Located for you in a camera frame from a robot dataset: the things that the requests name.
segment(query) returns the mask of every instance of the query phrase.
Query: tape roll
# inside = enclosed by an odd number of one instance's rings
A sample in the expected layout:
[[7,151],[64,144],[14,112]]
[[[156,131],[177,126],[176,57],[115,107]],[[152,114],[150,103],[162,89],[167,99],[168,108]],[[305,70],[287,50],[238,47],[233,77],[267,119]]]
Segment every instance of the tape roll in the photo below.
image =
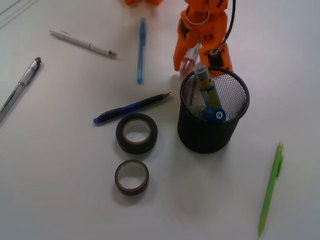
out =
[[[126,126],[132,121],[142,121],[149,128],[149,134],[143,141],[130,141],[125,136]],[[148,115],[142,113],[130,114],[118,123],[115,130],[116,139],[120,147],[129,154],[144,154],[150,151],[157,142],[158,128],[156,122]]]
[[[119,181],[119,172],[121,171],[121,169],[126,166],[126,165],[139,165],[143,168],[144,172],[145,172],[145,178],[143,180],[143,182],[135,187],[135,188],[125,188],[124,186],[122,186],[120,184],[120,181]],[[116,171],[115,171],[115,174],[114,174],[114,180],[115,180],[115,184],[116,186],[118,187],[118,189],[120,190],[121,193],[125,194],[125,195],[136,195],[136,194],[139,194],[141,192],[143,192],[147,186],[148,186],[148,183],[149,183],[149,171],[148,171],[148,168],[147,166],[141,162],[141,161],[137,161],[137,160],[127,160],[127,161],[124,161],[123,163],[121,163]]]

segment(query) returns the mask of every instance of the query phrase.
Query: green mechanical pencil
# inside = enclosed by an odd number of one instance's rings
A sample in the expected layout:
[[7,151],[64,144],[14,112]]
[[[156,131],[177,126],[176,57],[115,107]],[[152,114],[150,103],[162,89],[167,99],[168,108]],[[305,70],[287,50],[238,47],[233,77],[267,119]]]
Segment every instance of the green mechanical pencil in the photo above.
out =
[[284,156],[282,156],[282,149],[283,148],[284,148],[284,144],[282,142],[279,142],[278,147],[276,149],[274,162],[273,162],[273,166],[272,166],[272,171],[271,171],[271,175],[270,175],[270,179],[269,179],[269,184],[268,184],[268,188],[265,193],[264,203],[263,203],[263,207],[262,207],[262,211],[261,211],[259,229],[258,229],[258,236],[259,237],[262,234],[264,227],[266,225],[268,211],[269,211],[270,202],[271,202],[271,198],[272,198],[272,193],[274,191],[276,179],[279,176],[282,161],[284,159]]

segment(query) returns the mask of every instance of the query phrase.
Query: white pen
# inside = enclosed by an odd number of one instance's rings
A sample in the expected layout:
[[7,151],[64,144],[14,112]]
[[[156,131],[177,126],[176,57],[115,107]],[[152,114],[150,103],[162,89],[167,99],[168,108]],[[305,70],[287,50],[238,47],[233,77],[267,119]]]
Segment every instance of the white pen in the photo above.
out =
[[103,54],[103,55],[106,55],[106,56],[112,57],[112,58],[117,58],[117,56],[118,56],[118,54],[115,51],[104,50],[100,47],[93,45],[92,42],[80,40],[75,36],[71,36],[69,33],[65,32],[65,31],[52,31],[52,30],[50,30],[50,33],[59,39],[69,41],[73,44],[77,44],[77,45],[84,47],[86,49],[91,49],[92,51],[97,52],[99,54]]
[[3,105],[3,107],[0,109],[0,122],[5,117],[7,112],[9,112],[10,108],[13,106],[15,101],[18,99],[20,94],[23,92],[25,87],[30,83],[35,71],[40,67],[41,64],[41,58],[37,57],[30,65],[30,67],[27,69],[23,77],[20,79],[18,84],[16,85],[13,92],[10,94],[9,98]]

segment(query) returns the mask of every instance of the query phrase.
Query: orange robot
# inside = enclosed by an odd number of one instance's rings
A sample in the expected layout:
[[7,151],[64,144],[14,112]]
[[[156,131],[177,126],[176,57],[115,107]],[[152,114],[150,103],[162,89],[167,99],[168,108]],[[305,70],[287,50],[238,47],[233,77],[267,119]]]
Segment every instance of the orange robot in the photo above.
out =
[[[162,0],[145,0],[147,3],[151,3],[151,4],[154,4],[154,5],[159,5]],[[128,5],[132,5],[134,3],[137,2],[137,0],[124,0],[124,2]]]
[[173,62],[179,71],[189,48],[201,43],[200,60],[207,67],[215,66],[233,70],[226,40],[235,17],[236,0],[233,0],[232,17],[227,31],[228,17],[225,10],[228,0],[185,0],[189,6],[182,11],[178,25],[178,42]]

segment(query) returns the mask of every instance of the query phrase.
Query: pen holder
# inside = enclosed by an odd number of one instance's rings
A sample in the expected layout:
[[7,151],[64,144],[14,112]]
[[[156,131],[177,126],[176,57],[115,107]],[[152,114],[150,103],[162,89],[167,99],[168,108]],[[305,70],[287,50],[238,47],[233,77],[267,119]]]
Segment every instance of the pen holder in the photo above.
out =
[[208,122],[191,111],[191,106],[205,106],[193,72],[184,79],[180,89],[179,137],[186,147],[202,154],[217,152],[227,145],[250,102],[248,88],[239,76],[219,67],[209,70],[226,113],[225,121]]

